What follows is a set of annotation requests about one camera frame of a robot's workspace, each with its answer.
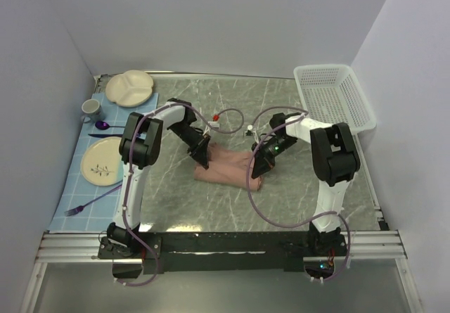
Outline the pink printed t shirt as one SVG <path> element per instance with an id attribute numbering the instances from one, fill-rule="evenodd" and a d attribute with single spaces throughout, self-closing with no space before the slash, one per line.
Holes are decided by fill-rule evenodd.
<path id="1" fill-rule="evenodd" d="M 249 187 L 251 191 L 258 191 L 263 185 L 263 178 L 251 177 L 253 163 L 251 151 L 232 151 L 219 145 L 211 143 L 208 146 L 209 167 L 205 169 L 201 165 L 195 166 L 193 177 L 198 181 L 205 181 L 215 184 L 246 188 L 246 172 L 250 166 Z"/>

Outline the purple spoon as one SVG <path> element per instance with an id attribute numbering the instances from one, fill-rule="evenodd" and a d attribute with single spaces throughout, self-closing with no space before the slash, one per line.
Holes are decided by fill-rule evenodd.
<path id="1" fill-rule="evenodd" d="M 107 122 L 104 122 L 104 121 L 97 121 L 97 122 L 95 122 L 94 127 L 99 129 L 99 130 L 102 130 L 102 131 L 107 130 L 109 128 L 124 128 L 124 126 L 110 125 L 110 124 L 108 124 Z"/>

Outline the blue grid placemat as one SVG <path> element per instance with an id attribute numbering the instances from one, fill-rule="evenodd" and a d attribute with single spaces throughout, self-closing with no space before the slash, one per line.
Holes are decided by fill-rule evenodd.
<path id="1" fill-rule="evenodd" d="M 111 126 L 99 130 L 91 123 L 82 125 L 63 194 L 48 227 L 52 233 L 101 232 L 113 221 L 120 198 L 123 164 L 118 151 L 122 127 L 130 113 L 156 109 L 154 93 L 135 108 L 119 107 L 104 93 L 94 94 Z"/>

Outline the purple fork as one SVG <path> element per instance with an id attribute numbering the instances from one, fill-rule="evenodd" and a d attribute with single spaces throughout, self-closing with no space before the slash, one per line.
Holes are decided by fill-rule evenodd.
<path id="1" fill-rule="evenodd" d="M 84 208 L 88 207 L 89 205 L 92 205 L 92 204 L 95 203 L 97 200 L 100 200 L 100 199 L 102 199 L 102 198 L 104 198 L 104 197 L 106 197 L 106 196 L 109 196 L 110 194 L 112 194 L 112 193 L 114 193 L 114 192 L 120 190 L 121 188 L 122 188 L 122 185 L 118 185 L 118 186 L 116 186 L 116 187 L 110 189 L 109 191 L 107 191 L 107 192 L 101 194 L 100 196 L 94 198 L 93 200 L 90 200 L 89 202 L 87 202 L 87 203 L 85 203 L 85 204 L 83 204 L 83 205 L 78 205 L 77 207 L 74 207 L 74 208 L 72 208 L 72 209 L 66 210 L 66 211 L 64 212 L 64 215 L 65 215 L 66 217 L 72 217 L 72 216 L 78 215 L 79 213 L 81 213 L 81 212 L 84 210 Z"/>

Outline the cream teal round plate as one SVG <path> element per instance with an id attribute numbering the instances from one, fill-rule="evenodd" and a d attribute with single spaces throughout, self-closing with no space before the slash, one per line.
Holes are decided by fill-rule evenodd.
<path id="1" fill-rule="evenodd" d="M 120 139 L 109 137 L 93 143 L 82 157 L 82 176 L 95 186 L 112 186 L 122 181 L 123 165 L 119 153 Z"/>

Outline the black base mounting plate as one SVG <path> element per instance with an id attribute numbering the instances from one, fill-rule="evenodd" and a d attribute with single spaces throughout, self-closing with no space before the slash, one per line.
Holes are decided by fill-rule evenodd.
<path id="1" fill-rule="evenodd" d="M 306 231 L 163 232 L 142 233 L 129 246 L 111 238 L 100 240 L 98 258 L 112 260 L 114 276 L 135 279 L 140 274 L 166 272 L 281 269 L 303 272 L 307 257 L 326 259 L 347 253 L 341 234 L 323 238 Z"/>

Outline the white plastic basket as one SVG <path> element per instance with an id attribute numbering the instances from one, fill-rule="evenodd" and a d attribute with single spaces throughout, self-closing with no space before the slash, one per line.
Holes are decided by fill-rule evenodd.
<path id="1" fill-rule="evenodd" d="M 345 122 L 353 134 L 375 129 L 375 114 L 348 65 L 303 65 L 293 70 L 300 101 L 310 117 Z"/>

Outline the grey mug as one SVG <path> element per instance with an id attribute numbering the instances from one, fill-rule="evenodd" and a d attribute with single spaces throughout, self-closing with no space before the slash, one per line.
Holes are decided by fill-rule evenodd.
<path id="1" fill-rule="evenodd" d="M 101 104 L 96 99 L 89 99 L 82 104 L 82 123 L 95 123 L 102 118 Z"/>

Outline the aluminium frame rail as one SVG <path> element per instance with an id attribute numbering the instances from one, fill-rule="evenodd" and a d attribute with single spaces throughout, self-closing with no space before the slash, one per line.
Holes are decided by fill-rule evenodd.
<path id="1" fill-rule="evenodd" d="M 258 212 L 273 221 L 286 223 L 294 219 L 307 219 L 313 213 L 315 200 L 309 196 L 297 200 L 258 200 L 256 207 L 243 196 L 208 196 L 181 202 L 175 199 L 151 197 L 143 201 L 141 215 L 144 231 L 162 232 L 275 232 L 279 228 L 265 222 Z M 375 196 L 345 196 L 342 215 L 351 229 L 349 265 L 358 260 L 395 263 L 401 292 L 412 312 L 423 312 L 409 268 L 404 245 L 398 231 L 389 229 Z M 50 263 L 95 262 L 102 229 L 77 231 L 67 226 L 68 220 L 55 218 L 51 228 L 43 235 L 35 264 L 43 267 Z"/>

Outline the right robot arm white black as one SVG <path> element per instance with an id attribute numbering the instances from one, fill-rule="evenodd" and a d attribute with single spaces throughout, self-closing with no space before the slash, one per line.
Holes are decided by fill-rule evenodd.
<path id="1" fill-rule="evenodd" d="M 340 214 L 345 193 L 361 161 L 349 125 L 341 122 L 329 124 L 308 118 L 306 113 L 275 114 L 270 122 L 271 131 L 252 147 L 247 169 L 246 186 L 275 167 L 275 158 L 301 140 L 311 146 L 314 173 L 319 180 L 319 191 L 314 215 L 299 224 L 277 224 L 293 229 L 309 224 L 304 243 L 311 253 L 325 255 L 339 250 L 348 251 L 340 226 L 346 222 Z"/>

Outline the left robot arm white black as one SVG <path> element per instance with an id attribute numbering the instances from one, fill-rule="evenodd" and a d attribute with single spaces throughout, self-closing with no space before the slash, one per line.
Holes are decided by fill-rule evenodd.
<path id="1" fill-rule="evenodd" d="M 140 241 L 136 230 L 141 223 L 141 203 L 150 168 L 160 155 L 162 133 L 174 132 L 187 146 L 187 154 L 201 167 L 209 167 L 210 135 L 191 125 L 205 118 L 189 102 L 171 98 L 162 107 L 143 115 L 132 113 L 119 145 L 124 176 L 120 202 L 107 228 L 108 240 L 123 257 L 137 254 Z"/>

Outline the cream divided plate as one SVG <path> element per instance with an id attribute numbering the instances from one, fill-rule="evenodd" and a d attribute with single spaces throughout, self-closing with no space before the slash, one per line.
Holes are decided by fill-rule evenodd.
<path id="1" fill-rule="evenodd" d="M 132 108 L 145 103 L 153 95 L 154 81 L 146 72 L 128 70 L 112 77 L 106 85 L 109 102 Z"/>

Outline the purple knife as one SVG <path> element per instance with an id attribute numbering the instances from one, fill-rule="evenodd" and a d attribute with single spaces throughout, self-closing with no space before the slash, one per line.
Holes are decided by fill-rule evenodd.
<path id="1" fill-rule="evenodd" d="M 98 138 L 98 139 L 104 139 L 104 138 L 109 138 L 109 137 L 122 138 L 121 134 L 88 134 L 88 136 Z"/>

